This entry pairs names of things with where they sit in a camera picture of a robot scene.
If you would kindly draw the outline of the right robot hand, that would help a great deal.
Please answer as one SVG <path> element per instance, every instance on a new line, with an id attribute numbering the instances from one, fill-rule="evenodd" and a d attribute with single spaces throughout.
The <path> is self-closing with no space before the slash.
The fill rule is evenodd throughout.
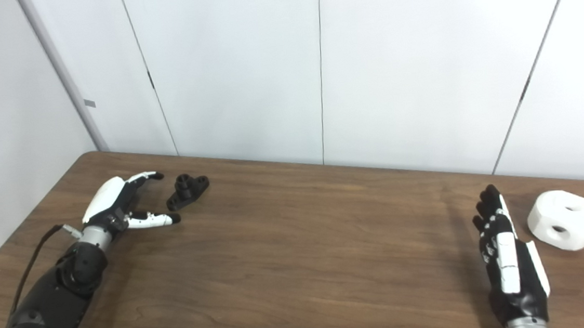
<path id="1" fill-rule="evenodd" d="M 488 301 L 503 328 L 548 328 L 550 284 L 536 245 L 517 237 L 502 193 L 487 185 L 473 225 L 490 288 Z"/>

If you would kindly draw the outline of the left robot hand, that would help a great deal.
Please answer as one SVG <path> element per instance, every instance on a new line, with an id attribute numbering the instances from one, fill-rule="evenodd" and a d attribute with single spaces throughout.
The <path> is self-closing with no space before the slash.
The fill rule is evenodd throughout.
<path id="1" fill-rule="evenodd" d="M 164 178 L 158 172 L 139 173 L 128 179 L 114 176 L 107 180 L 93 196 L 83 216 L 83 228 L 98 227 L 112 235 L 128 229 L 149 229 L 181 222 L 177 213 L 150 213 L 133 211 L 137 191 L 147 180 Z"/>

